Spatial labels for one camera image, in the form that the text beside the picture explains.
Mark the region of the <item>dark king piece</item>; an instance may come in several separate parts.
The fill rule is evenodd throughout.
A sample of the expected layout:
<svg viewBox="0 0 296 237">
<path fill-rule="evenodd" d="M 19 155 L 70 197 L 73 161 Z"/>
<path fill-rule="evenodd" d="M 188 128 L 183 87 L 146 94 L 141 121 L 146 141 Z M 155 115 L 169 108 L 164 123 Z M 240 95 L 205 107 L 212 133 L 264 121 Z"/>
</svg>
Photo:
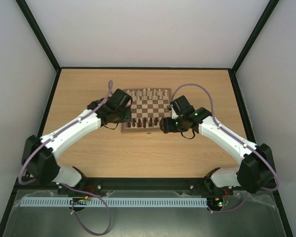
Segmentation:
<svg viewBox="0 0 296 237">
<path fill-rule="evenodd" d="M 147 126 L 147 118 L 143 118 L 143 128 L 146 128 Z"/>
</svg>

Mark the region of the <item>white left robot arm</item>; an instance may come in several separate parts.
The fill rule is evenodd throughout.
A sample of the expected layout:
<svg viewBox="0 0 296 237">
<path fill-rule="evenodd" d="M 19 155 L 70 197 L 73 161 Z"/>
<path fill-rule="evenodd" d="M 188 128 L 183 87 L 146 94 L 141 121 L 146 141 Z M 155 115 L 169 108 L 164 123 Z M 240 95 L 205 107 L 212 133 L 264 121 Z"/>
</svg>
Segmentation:
<svg viewBox="0 0 296 237">
<path fill-rule="evenodd" d="M 109 123 L 131 121 L 132 97 L 121 89 L 91 102 L 75 119 L 47 135 L 27 138 L 22 156 L 21 173 L 28 171 L 40 184 L 55 182 L 75 187 L 82 181 L 82 172 L 60 166 L 57 158 L 73 143 Z"/>
</svg>

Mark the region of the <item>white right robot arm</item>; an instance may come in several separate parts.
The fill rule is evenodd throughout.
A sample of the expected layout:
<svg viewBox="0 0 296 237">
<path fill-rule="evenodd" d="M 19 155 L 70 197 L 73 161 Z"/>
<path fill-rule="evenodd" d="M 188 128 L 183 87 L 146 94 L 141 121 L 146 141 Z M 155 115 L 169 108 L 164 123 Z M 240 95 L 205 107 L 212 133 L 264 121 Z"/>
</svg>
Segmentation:
<svg viewBox="0 0 296 237">
<path fill-rule="evenodd" d="M 259 146 L 242 138 L 221 124 L 207 109 L 195 109 L 185 96 L 171 101 L 168 107 L 172 115 L 161 119 L 160 129 L 163 133 L 183 134 L 192 130 L 193 134 L 200 134 L 215 142 L 239 164 L 236 168 L 212 170 L 205 181 L 208 192 L 214 194 L 227 186 L 241 187 L 252 194 L 260 189 L 268 189 L 266 184 L 275 179 L 275 170 L 269 163 L 272 152 L 266 144 Z"/>
</svg>

